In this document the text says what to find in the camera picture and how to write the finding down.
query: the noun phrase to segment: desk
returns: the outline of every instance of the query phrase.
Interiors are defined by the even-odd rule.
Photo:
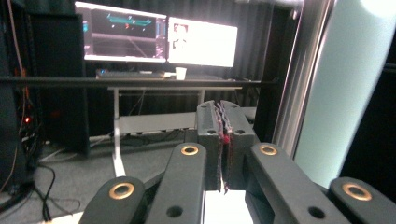
[[[182,80],[164,80],[164,83],[173,82],[179,84]],[[195,112],[165,115],[144,116],[120,116],[119,97],[120,91],[198,91],[198,105],[204,102],[205,91],[235,91],[242,89],[241,86],[225,86],[230,81],[215,81],[219,85],[201,86],[199,82],[195,87],[170,87],[170,86],[142,86],[142,87],[110,87],[114,91],[114,152],[113,163],[116,176],[125,175],[120,153],[120,135],[123,133],[139,133],[160,130],[174,130],[195,127]]]

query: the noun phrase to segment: monitor screen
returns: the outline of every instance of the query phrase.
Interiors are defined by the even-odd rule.
[[[233,67],[238,28],[169,17],[168,62]]]
[[[166,16],[76,2],[82,14],[85,60],[166,61]]]

